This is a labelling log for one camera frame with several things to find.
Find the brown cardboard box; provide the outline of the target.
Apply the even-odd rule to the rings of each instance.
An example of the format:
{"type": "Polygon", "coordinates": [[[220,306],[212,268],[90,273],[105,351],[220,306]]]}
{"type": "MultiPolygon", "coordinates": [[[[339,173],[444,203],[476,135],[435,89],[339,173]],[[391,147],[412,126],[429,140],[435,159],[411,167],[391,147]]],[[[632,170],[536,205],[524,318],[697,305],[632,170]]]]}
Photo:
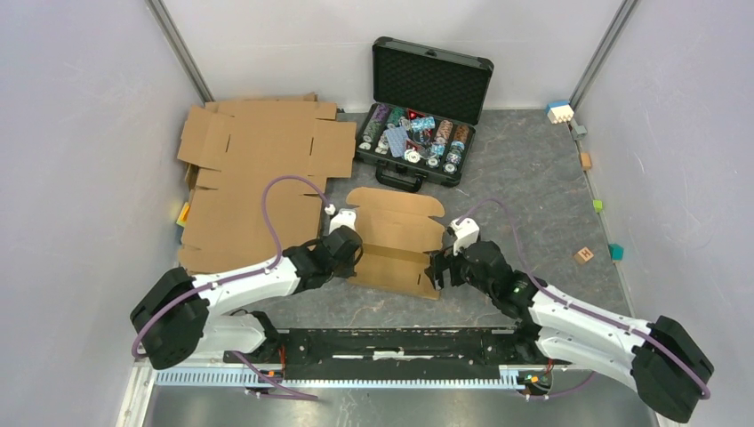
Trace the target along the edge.
{"type": "Polygon", "coordinates": [[[425,273],[429,254],[443,246],[442,203],[422,194],[359,187],[346,198],[356,211],[363,256],[349,283],[395,294],[437,300],[425,273]]]}

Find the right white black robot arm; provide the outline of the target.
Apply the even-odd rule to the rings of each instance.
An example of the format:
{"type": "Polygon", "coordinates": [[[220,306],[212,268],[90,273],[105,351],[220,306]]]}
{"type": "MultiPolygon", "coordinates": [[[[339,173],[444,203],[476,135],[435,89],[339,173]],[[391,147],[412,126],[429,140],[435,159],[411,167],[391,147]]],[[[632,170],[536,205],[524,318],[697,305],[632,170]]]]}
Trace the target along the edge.
{"type": "Polygon", "coordinates": [[[469,285],[489,297],[502,314],[519,321],[513,340],[525,363],[542,357],[586,367],[622,383],[653,411],[677,423],[690,420],[711,396],[714,366],[675,319],[630,318],[573,298],[512,268],[491,241],[429,253],[425,270],[437,288],[469,285]]]}

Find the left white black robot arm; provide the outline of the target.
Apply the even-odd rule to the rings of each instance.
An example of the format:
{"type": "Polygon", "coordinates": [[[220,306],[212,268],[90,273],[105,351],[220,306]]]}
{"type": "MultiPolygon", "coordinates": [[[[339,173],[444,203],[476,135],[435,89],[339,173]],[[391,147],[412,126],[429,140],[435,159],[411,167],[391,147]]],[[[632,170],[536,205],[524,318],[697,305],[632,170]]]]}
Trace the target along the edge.
{"type": "Polygon", "coordinates": [[[340,226],[323,238],[292,246],[281,257],[222,273],[165,272],[132,310],[137,333],[133,354],[156,370],[199,354],[237,350],[258,362],[279,351],[277,330],[262,314],[238,315],[249,304],[318,289],[355,273],[361,237],[340,226]]]}

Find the wooden letter H block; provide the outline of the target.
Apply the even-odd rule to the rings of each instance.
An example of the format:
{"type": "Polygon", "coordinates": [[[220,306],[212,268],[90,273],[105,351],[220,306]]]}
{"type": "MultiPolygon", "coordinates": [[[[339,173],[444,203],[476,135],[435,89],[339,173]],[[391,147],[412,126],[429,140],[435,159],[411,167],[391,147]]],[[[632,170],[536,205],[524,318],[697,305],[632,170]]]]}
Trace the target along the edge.
{"type": "Polygon", "coordinates": [[[574,254],[574,259],[581,265],[591,261],[593,258],[593,252],[586,246],[574,254]]]}

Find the lime green small block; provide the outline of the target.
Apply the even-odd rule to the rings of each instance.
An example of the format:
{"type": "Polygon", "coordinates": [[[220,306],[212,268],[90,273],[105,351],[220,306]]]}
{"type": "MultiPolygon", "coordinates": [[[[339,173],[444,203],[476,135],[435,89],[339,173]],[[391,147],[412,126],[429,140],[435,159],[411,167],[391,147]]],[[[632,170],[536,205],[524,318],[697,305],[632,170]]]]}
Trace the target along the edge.
{"type": "Polygon", "coordinates": [[[600,199],[593,199],[592,200],[594,211],[599,214],[604,210],[603,201],[600,199]]]}

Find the teal small block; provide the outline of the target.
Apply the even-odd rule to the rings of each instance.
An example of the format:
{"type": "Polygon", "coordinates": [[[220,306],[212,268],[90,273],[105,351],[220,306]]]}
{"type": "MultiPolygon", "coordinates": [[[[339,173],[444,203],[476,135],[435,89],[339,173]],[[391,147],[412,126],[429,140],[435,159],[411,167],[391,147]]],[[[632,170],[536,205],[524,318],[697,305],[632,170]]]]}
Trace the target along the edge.
{"type": "Polygon", "coordinates": [[[624,248],[620,244],[610,243],[608,251],[613,262],[620,262],[624,256],[624,248]]]}

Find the orange small block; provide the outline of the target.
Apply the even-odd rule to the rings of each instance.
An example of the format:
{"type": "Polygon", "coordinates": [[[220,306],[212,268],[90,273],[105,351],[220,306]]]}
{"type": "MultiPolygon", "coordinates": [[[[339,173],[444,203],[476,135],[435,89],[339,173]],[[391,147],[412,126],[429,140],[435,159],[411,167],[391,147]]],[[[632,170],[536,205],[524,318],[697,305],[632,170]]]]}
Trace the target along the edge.
{"type": "Polygon", "coordinates": [[[591,156],[590,156],[589,153],[582,152],[580,154],[580,162],[581,162],[582,170],[584,172],[586,172],[586,171],[588,171],[588,170],[591,169],[592,162],[591,162],[591,156]]]}

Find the stack of cardboard blanks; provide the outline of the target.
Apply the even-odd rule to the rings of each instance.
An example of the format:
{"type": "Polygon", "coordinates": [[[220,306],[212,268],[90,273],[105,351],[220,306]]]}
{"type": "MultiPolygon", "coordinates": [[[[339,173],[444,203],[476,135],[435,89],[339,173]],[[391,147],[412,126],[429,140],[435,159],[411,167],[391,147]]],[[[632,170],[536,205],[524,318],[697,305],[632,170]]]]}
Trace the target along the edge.
{"type": "Polygon", "coordinates": [[[178,252],[192,273],[263,262],[316,238],[330,178],[349,178],[357,124],[313,94],[193,106],[177,158],[189,167],[190,211],[178,252]]]}

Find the black poker chip case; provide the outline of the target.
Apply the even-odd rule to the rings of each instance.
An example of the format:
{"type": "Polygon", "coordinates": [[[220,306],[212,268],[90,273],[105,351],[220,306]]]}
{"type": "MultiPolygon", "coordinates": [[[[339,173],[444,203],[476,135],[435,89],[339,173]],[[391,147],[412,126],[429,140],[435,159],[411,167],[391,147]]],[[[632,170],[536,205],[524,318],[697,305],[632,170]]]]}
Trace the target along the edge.
{"type": "Polygon", "coordinates": [[[373,42],[372,59],[374,103],[357,131],[356,160],[394,189],[457,186],[493,62],[388,36],[373,42]]]}

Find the yellow orange block at left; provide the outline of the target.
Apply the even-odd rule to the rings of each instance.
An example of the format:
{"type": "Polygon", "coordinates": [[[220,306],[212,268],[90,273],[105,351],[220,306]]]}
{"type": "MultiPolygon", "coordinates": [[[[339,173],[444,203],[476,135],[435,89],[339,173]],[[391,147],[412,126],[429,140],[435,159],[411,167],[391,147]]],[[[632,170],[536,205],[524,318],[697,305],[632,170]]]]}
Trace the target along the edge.
{"type": "Polygon", "coordinates": [[[189,211],[190,211],[190,204],[189,204],[189,202],[185,202],[183,204],[183,206],[182,206],[182,208],[181,208],[181,210],[180,210],[180,212],[179,212],[179,214],[178,214],[178,216],[176,218],[176,222],[175,222],[179,227],[185,227],[186,226],[188,215],[189,215],[189,211]]]}

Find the grey small block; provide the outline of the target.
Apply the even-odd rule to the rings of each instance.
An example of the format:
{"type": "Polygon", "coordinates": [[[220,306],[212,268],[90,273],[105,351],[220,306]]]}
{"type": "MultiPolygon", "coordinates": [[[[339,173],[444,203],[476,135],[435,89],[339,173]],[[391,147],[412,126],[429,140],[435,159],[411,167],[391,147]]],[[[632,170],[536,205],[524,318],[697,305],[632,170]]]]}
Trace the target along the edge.
{"type": "Polygon", "coordinates": [[[588,134],[588,130],[584,125],[569,125],[569,130],[575,141],[582,140],[588,134]]]}

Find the blue white toy block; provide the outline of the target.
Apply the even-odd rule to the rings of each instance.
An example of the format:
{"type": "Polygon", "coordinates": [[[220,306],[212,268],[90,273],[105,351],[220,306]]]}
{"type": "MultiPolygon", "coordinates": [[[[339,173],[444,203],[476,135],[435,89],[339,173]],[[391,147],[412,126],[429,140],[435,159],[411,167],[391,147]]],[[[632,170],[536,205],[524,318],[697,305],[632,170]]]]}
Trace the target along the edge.
{"type": "Polygon", "coordinates": [[[568,100],[548,103],[545,112],[552,124],[570,122],[574,118],[574,110],[568,100]]]}

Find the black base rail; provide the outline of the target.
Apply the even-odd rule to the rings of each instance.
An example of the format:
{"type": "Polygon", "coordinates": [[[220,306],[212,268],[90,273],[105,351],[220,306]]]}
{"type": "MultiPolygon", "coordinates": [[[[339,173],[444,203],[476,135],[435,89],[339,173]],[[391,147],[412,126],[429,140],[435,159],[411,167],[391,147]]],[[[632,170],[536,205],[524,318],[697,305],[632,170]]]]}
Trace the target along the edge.
{"type": "Polygon", "coordinates": [[[291,328],[246,354],[287,380],[492,380],[500,366],[545,366],[512,327],[291,328]]]}

